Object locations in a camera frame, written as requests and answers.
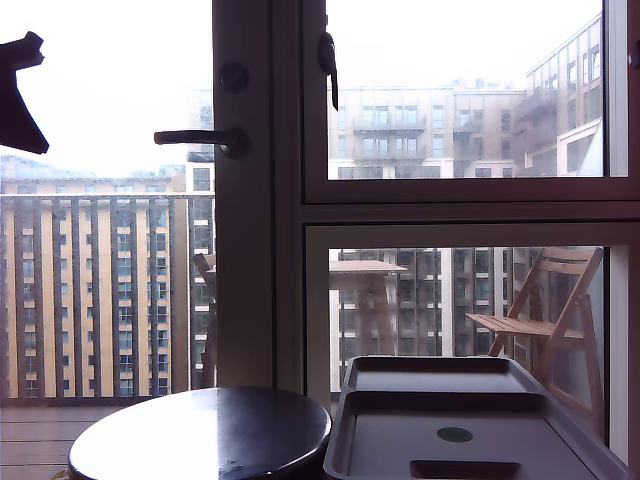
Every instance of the apartment building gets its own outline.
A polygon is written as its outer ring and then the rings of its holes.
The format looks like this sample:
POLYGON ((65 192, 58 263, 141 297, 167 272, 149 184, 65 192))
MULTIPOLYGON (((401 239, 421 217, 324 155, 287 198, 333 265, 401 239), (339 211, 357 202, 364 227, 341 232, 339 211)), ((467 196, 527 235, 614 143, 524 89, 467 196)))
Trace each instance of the apartment building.
POLYGON ((193 200, 167 196, 184 192, 184 169, 114 179, 1 160, 2 396, 188 388, 181 306, 193 200))

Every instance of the stacked trays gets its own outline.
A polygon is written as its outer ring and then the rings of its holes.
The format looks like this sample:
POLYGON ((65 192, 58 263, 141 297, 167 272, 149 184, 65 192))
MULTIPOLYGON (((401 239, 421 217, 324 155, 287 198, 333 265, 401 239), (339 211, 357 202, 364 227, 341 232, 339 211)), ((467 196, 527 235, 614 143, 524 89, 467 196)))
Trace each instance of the stacked trays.
POLYGON ((516 362, 350 361, 324 469, 334 479, 631 479, 516 362))

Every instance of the folding chair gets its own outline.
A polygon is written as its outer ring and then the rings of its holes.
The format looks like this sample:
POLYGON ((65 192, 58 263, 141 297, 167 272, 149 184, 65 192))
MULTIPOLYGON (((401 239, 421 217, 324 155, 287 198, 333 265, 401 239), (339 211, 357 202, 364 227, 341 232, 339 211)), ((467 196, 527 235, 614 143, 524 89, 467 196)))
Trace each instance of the folding chair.
MULTIPOLYGON (((506 317, 467 313, 466 317, 496 334, 489 355, 497 356, 506 345, 509 337, 529 337, 537 343, 539 361, 533 368, 534 377, 549 391, 572 408, 588 416, 596 432, 603 435, 603 397, 598 365, 598 348, 593 328, 591 299, 587 289, 602 260, 602 248, 568 249, 545 247, 531 267, 522 290, 516 297, 506 317), (578 277, 578 281, 569 295, 556 323, 542 318, 540 291, 536 280, 543 272, 555 272, 578 277), (530 299, 531 319, 518 319, 527 298, 530 299), (571 330, 574 313, 582 322, 582 332, 571 330), (567 392, 553 385, 551 370, 556 353, 559 350, 584 350, 586 354, 587 375, 591 408, 583 405, 567 392)), ((513 358, 513 351, 507 352, 513 358)))

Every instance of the wooden folding chair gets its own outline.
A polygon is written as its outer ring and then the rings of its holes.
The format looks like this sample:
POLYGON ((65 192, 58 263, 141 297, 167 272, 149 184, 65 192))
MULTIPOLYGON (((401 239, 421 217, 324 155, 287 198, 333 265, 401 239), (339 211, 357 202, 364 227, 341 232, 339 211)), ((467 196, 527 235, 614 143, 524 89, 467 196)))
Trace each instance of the wooden folding chair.
MULTIPOLYGON (((211 297, 216 296, 216 256, 204 255, 197 253, 193 256, 193 262, 196 264, 200 276, 202 276, 205 285, 209 288, 211 297)), ((202 388, 210 388, 215 386, 215 368, 216 368, 216 341, 218 333, 216 304, 209 304, 209 325, 207 326, 207 340, 202 353, 202 388)))
MULTIPOLYGON (((533 368, 534 377, 549 391, 585 414, 591 419, 596 432, 603 435, 603 397, 598 365, 598 348, 593 328, 591 299, 587 289, 593 280, 600 261, 602 248, 568 249, 545 247, 529 271, 521 292, 516 297, 506 317, 467 313, 466 317, 496 334, 489 355, 497 356, 506 345, 509 337, 529 337, 537 344, 539 361, 533 368), (543 272, 555 272, 578 277, 578 281, 569 295, 556 323, 543 320, 540 303, 540 290, 536 284, 543 272), (520 320, 518 315, 530 299, 530 319, 520 320), (574 314, 582 322, 582 332, 571 330, 574 314), (591 408, 586 407, 567 392, 553 385, 551 370, 556 353, 559 350, 584 350, 586 354, 587 375, 591 408)), ((508 352, 513 358, 513 351, 508 352)))

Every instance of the chair seat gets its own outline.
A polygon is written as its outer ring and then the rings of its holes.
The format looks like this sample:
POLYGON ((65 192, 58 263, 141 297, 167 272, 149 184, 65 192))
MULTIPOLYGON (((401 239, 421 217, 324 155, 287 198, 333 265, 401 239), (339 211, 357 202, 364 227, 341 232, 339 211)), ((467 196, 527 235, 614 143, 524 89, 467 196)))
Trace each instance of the chair seat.
MULTIPOLYGON (((550 337, 556 328, 553 323, 545 323, 537 320, 519 320, 517 318, 494 317, 476 313, 467 313, 466 317, 492 332, 506 333, 509 335, 550 337)), ((575 330, 567 330, 564 336, 565 338, 582 338, 582 334, 575 330)))

